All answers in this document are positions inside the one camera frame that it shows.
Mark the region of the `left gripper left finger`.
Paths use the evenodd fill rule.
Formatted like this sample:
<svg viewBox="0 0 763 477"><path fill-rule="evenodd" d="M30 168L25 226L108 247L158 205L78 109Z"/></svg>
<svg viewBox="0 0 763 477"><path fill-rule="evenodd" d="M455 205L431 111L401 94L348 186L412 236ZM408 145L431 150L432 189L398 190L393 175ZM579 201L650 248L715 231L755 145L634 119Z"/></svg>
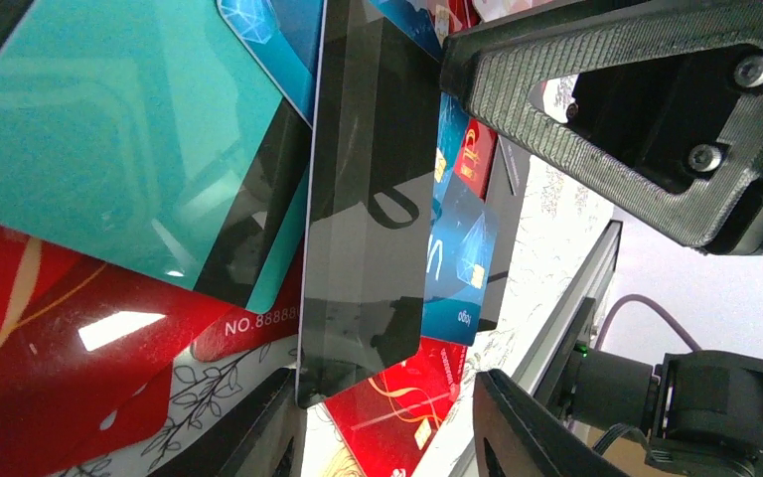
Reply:
<svg viewBox="0 0 763 477"><path fill-rule="evenodd" d="M159 476L294 476L296 474L295 371L267 377Z"/></svg>

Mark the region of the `teal striped card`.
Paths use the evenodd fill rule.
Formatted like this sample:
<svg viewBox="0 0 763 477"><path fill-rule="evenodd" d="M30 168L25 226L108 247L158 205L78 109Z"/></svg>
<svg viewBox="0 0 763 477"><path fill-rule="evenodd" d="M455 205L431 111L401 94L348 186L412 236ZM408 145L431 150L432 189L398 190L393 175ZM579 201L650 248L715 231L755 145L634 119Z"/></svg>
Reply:
<svg viewBox="0 0 763 477"><path fill-rule="evenodd" d="M0 1L0 226L252 312L302 233L310 131L274 1Z"/></svg>

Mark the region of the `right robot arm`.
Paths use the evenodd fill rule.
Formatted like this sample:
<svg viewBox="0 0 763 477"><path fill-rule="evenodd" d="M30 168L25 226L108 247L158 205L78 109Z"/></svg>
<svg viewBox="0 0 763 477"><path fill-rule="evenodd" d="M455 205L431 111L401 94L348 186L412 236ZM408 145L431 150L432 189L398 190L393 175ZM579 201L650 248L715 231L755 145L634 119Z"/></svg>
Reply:
<svg viewBox="0 0 763 477"><path fill-rule="evenodd" d="M552 1L448 37L440 86L678 244L763 254L763 1ZM662 471L763 476L763 360L564 349L542 397L477 375L481 475L616 476L628 437Z"/></svg>

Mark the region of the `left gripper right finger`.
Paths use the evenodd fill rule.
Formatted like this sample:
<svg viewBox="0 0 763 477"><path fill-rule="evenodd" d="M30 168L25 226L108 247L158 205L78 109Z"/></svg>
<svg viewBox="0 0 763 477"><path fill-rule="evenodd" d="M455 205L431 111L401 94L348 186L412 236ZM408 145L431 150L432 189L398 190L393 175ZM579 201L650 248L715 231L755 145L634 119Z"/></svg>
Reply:
<svg viewBox="0 0 763 477"><path fill-rule="evenodd" d="M481 476L606 477L625 473L499 369L479 372L473 428Z"/></svg>

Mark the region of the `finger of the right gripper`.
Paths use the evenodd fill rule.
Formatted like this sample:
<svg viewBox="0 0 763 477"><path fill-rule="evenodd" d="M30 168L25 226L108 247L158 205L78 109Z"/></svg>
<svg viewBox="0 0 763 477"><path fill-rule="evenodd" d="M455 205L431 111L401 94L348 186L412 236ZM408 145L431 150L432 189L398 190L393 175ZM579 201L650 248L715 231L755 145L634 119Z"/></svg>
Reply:
<svg viewBox="0 0 763 477"><path fill-rule="evenodd" d="M555 1L448 37L474 118L698 249L763 249L763 1Z"/></svg>

